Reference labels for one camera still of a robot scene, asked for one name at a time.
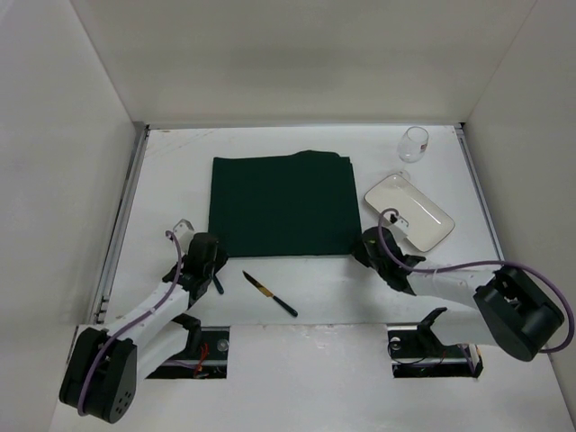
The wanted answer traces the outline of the gold fork green handle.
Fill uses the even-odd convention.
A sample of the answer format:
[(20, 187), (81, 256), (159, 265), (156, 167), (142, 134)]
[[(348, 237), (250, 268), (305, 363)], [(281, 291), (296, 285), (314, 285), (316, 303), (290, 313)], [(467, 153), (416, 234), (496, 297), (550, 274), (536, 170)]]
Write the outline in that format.
[(213, 283), (216, 287), (218, 294), (223, 295), (224, 294), (224, 288), (223, 288), (220, 280), (218, 279), (218, 277), (216, 275), (213, 277)]

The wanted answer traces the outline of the gold knife green handle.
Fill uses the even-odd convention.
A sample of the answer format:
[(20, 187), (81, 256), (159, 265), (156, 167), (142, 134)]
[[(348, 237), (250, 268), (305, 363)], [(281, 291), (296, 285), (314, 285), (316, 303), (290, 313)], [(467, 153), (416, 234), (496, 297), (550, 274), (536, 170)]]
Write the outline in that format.
[(299, 313), (296, 309), (292, 306), (288, 305), (285, 301), (280, 299), (278, 296), (273, 294), (268, 288), (262, 285), (257, 279), (255, 279), (251, 274), (246, 271), (242, 271), (245, 279), (251, 283), (257, 290), (259, 290), (265, 297), (271, 298), (274, 302), (276, 302), (282, 309), (284, 309), (289, 315), (293, 318), (297, 318)]

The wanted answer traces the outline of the white rectangular plate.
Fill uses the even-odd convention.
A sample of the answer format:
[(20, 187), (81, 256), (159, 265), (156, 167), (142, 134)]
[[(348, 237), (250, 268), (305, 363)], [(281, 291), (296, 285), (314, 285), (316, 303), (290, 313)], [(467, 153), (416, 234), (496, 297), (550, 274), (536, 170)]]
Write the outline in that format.
[(389, 175), (364, 195), (376, 212), (394, 208), (408, 225), (407, 240), (420, 252), (428, 252), (455, 228), (454, 220), (401, 175)]

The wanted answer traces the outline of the dark green cloth napkin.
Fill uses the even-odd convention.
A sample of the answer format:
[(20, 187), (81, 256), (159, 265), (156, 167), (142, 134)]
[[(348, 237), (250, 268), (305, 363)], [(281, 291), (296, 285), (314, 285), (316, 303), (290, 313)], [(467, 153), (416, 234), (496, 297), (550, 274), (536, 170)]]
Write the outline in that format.
[(314, 150), (216, 157), (208, 231), (231, 257), (347, 255), (362, 232), (352, 162)]

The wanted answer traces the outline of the clear wine glass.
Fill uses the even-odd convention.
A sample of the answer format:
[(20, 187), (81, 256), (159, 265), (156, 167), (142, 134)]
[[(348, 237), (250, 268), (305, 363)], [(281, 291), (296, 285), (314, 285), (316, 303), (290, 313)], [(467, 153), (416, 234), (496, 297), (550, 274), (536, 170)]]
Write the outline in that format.
[(411, 126), (402, 135), (397, 146), (398, 157), (401, 161), (399, 174), (410, 180), (408, 165), (419, 162), (428, 148), (428, 131), (419, 126)]

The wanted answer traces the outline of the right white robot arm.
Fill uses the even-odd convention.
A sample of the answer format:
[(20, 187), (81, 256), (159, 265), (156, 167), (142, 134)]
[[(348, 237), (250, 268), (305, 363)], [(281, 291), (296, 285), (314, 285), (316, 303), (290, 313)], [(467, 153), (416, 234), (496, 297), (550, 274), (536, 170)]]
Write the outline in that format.
[(482, 262), (476, 269), (442, 271), (423, 256), (404, 254), (387, 228), (366, 230), (352, 256), (373, 269), (394, 291), (455, 302), (420, 323), (434, 343), (490, 345), (529, 362), (564, 323), (564, 313), (517, 265)]

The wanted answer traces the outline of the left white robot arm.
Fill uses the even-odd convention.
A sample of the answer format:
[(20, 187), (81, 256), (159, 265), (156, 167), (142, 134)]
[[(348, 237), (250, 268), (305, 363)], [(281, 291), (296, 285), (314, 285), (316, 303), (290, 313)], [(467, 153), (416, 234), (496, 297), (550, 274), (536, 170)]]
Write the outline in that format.
[(141, 382), (220, 379), (227, 375), (230, 331), (205, 327), (191, 308), (207, 293), (228, 256), (216, 237), (195, 233), (187, 247), (169, 231), (176, 264), (134, 310), (76, 337), (58, 399), (81, 416), (118, 422)]

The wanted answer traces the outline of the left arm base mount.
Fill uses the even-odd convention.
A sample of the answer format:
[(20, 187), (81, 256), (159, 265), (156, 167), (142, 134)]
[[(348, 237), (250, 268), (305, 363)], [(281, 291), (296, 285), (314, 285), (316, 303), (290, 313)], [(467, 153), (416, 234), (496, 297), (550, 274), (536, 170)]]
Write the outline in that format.
[(228, 374), (230, 327), (202, 328), (193, 353), (183, 351), (170, 357), (152, 372), (149, 380), (220, 380)]

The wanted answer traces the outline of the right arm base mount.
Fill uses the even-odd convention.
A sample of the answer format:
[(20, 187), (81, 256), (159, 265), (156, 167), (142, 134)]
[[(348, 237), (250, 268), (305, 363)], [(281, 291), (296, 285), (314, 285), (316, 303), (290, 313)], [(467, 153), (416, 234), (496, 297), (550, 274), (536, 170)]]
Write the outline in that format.
[(443, 345), (432, 325), (447, 307), (432, 310), (420, 322), (387, 327), (387, 352), (394, 378), (473, 378), (480, 377), (483, 361), (476, 346)]

